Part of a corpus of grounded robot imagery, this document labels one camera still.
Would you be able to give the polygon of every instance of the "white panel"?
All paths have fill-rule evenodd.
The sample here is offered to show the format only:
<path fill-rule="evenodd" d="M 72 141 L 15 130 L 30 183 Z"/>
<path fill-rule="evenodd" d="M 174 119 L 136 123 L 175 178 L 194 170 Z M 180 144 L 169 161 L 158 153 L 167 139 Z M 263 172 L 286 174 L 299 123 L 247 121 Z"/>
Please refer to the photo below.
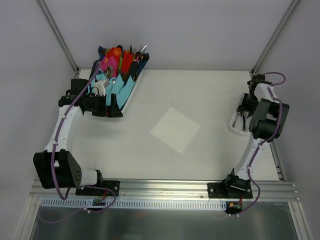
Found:
<path fill-rule="evenodd" d="M 320 199 L 317 186 L 320 172 L 320 1 L 301 1 L 284 29 L 260 73 L 279 71 L 287 81 L 275 87 L 278 98 L 290 105 L 279 151 L 287 181 L 297 182 L 302 205 L 313 230 L 320 239 L 319 214 L 314 207 Z M 279 76 L 267 77 L 278 82 Z"/>
<path fill-rule="evenodd" d="M 13 237 L 74 73 L 35 0 L 0 7 L 0 232 Z"/>
<path fill-rule="evenodd" d="M 222 180 L 249 142 L 249 135 L 229 128 L 248 80 L 246 71 L 144 70 L 123 118 L 84 114 L 72 155 L 83 169 L 99 169 L 104 178 Z M 201 126 L 183 153 L 150 134 L 170 108 Z M 252 177 L 279 180 L 270 148 Z"/>
<path fill-rule="evenodd" d="M 47 0 L 80 67 L 98 46 L 148 45 L 148 68 L 254 67 L 291 0 Z"/>

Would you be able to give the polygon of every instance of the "gray wall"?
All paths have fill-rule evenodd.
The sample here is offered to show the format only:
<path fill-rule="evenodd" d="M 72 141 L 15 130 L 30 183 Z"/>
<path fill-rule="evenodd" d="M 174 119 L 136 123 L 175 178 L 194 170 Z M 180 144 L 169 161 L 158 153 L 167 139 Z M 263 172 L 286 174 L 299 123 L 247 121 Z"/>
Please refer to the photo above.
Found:
<path fill-rule="evenodd" d="M 278 140 L 289 181 L 297 182 L 303 208 L 320 239 L 320 1 L 303 0 L 263 64 L 262 72 L 279 71 L 287 82 L 275 90 L 290 105 Z M 280 81 L 269 77 L 268 80 Z"/>
<path fill-rule="evenodd" d="M 148 45 L 148 68 L 254 67 L 291 0 L 46 0 L 80 67 Z"/>
<path fill-rule="evenodd" d="M 13 239 L 73 71 L 35 0 L 0 7 L 0 238 Z"/>

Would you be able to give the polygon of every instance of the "purple cable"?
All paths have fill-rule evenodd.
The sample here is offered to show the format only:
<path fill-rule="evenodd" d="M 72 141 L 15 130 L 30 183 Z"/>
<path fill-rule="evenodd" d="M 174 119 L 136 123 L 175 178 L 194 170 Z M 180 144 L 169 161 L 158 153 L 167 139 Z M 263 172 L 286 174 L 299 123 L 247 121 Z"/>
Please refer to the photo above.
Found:
<path fill-rule="evenodd" d="M 283 83 L 286 81 L 286 76 L 285 76 L 283 73 L 281 73 L 281 72 L 270 71 L 270 72 L 266 72 L 266 73 L 264 73 L 264 74 L 262 74 L 262 75 L 268 75 L 268 74 L 278 74 L 278 75 L 281 75 L 281 76 L 283 77 L 282 82 L 273 83 L 273 84 L 271 84 L 271 86 L 281 85 L 281 84 L 283 84 Z"/>
<path fill-rule="evenodd" d="M 280 82 L 280 83 L 275 83 L 275 84 L 272 84 L 271 86 L 274 86 L 274 85 L 280 85 L 280 84 L 283 84 L 285 81 L 286 81 L 286 76 L 280 72 L 267 72 L 263 75 L 267 75 L 267 74 L 279 74 L 281 76 L 283 76 L 283 81 Z M 273 134 L 268 137 L 267 139 L 261 141 L 259 144 L 258 144 L 258 147 L 256 148 L 256 150 L 254 151 L 253 155 L 252 155 L 252 158 L 250 159 L 250 162 L 248 164 L 248 176 L 249 176 L 249 179 L 250 181 L 258 188 L 258 194 L 255 198 L 255 200 L 253 201 L 253 203 L 250 204 L 250 206 L 248 206 L 246 209 L 242 210 L 241 212 L 239 212 L 239 214 L 242 214 L 244 213 L 245 211 L 247 211 L 248 209 L 250 209 L 257 201 L 258 199 L 260 198 L 260 194 L 261 194 L 261 189 L 259 187 L 259 185 L 253 180 L 252 176 L 251 176 L 251 166 L 252 166 L 252 163 L 254 162 L 255 160 L 255 157 L 256 155 L 258 154 L 258 151 L 260 149 L 259 146 L 261 146 L 262 144 L 264 144 L 265 142 L 268 142 L 268 141 L 271 141 L 278 133 L 279 131 L 279 128 L 280 128 L 280 123 L 281 123 L 281 117 L 282 117 L 282 101 L 278 98 L 275 97 L 275 95 L 273 94 L 273 92 L 271 91 L 270 87 L 268 87 L 268 92 L 270 93 L 271 97 L 273 100 L 275 101 L 278 101 L 279 102 L 279 113 L 278 113 L 278 118 L 276 120 L 276 125 L 275 125 L 275 130 L 273 132 Z"/>
<path fill-rule="evenodd" d="M 85 87 L 81 90 L 81 92 L 78 94 L 78 96 L 76 96 L 76 98 L 73 100 L 73 102 L 69 105 L 69 107 L 67 108 L 67 110 L 65 111 L 64 113 L 64 117 L 68 115 L 70 109 L 75 105 L 75 103 L 78 101 L 78 99 L 84 94 L 84 92 L 88 89 L 89 85 L 91 84 L 91 82 L 96 78 L 97 76 L 97 73 L 100 69 L 100 66 L 101 66 L 101 62 L 98 61 L 95 65 L 95 69 L 94 69 L 94 74 L 92 75 L 92 77 L 89 79 L 88 83 L 85 85 Z M 56 130 L 56 133 L 55 133 L 55 137 L 54 137 L 54 141 L 57 143 L 58 142 L 58 139 L 59 139 L 59 134 L 60 134 L 60 131 L 61 131 L 61 128 L 62 128 L 62 125 L 64 124 L 64 121 L 65 121 L 65 118 L 61 118 L 61 121 L 59 123 L 59 126 Z M 68 198 L 68 194 L 69 194 L 69 191 L 71 189 L 71 187 L 69 187 L 66 191 L 66 194 L 65 196 L 62 195 L 61 193 L 61 190 L 59 188 L 59 185 L 58 185 L 58 181 L 57 181 L 57 176 L 56 176 L 56 172 L 55 172 L 55 153 L 56 153 L 56 148 L 57 148 L 57 144 L 53 144 L 53 147 L 52 147 L 52 154 L 51 154 L 51 174 L 52 174 L 52 179 L 53 179 L 53 183 L 54 183 L 54 186 L 55 186 L 55 189 L 56 189 L 56 192 L 58 193 L 59 197 L 62 199 L 62 200 L 66 200 Z"/>
<path fill-rule="evenodd" d="M 112 195 L 113 195 L 113 201 L 112 201 L 109 205 L 107 205 L 106 207 L 104 207 L 103 209 L 100 209 L 100 210 L 90 210 L 90 212 L 92 212 L 92 213 L 101 213 L 101 212 L 107 210 L 108 208 L 110 208 L 110 207 L 115 203 L 115 201 L 116 201 L 116 194 L 115 194 L 115 192 L 112 191 L 111 189 L 108 189 L 108 188 L 105 188 L 105 187 L 98 187 L 98 186 L 84 186 L 84 187 L 85 187 L 85 188 L 89 188 L 89 189 L 99 189 L 99 190 L 108 191 L 108 192 L 112 193 Z M 63 218 L 63 219 L 60 219 L 60 220 L 47 221 L 47 220 L 44 220 L 44 219 L 42 218 L 42 216 L 41 216 L 41 208 L 40 208 L 40 209 L 39 209 L 39 212 L 38 212 L 38 218 L 39 218 L 42 222 L 44 222 L 44 223 L 46 223 L 46 224 L 59 224 L 59 223 L 64 222 L 65 220 L 69 219 L 70 217 L 72 217 L 72 216 L 73 216 L 74 214 L 76 214 L 77 212 L 80 212 L 81 210 L 83 211 L 83 210 L 85 210 L 85 209 L 79 208 L 79 209 L 75 210 L 74 212 L 72 212 L 69 216 L 67 216 L 67 217 L 65 217 L 65 218 Z"/>

